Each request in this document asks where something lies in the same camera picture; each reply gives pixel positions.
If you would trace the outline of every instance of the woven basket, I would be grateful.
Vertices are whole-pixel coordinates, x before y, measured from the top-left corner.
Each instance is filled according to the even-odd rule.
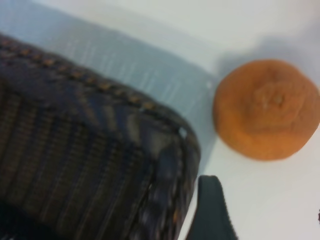
[[[130,87],[0,35],[0,239],[174,240],[200,150]]]

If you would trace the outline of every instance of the black object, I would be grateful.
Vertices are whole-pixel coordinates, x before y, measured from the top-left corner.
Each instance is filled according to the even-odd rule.
[[[197,208],[186,240],[237,240],[222,185],[216,176],[200,176]]]
[[[0,35],[0,239],[174,240],[199,160],[169,108]]]

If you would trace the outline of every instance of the white surface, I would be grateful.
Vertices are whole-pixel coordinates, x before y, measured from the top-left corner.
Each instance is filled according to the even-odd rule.
[[[320,83],[316,0],[38,0],[169,50],[221,77],[254,58],[282,58]],[[221,70],[221,62],[226,66]],[[318,240],[320,131],[285,161],[257,162],[219,139],[200,174],[221,180],[241,240]],[[193,199],[179,239],[188,231]]]

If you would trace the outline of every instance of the dark brown basket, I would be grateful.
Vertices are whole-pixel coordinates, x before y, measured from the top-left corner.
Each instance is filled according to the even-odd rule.
[[[199,160],[170,109],[0,35],[0,239],[176,239]]]

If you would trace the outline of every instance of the white background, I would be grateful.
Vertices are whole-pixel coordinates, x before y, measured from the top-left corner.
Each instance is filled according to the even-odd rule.
[[[320,84],[317,0],[37,2],[120,30],[218,76],[247,60],[274,57],[296,64]],[[223,70],[222,60],[229,63]],[[284,161],[246,159],[219,139],[204,160],[199,174],[221,180],[240,240],[320,239],[320,131]],[[195,206],[193,199],[180,239],[188,232]]]

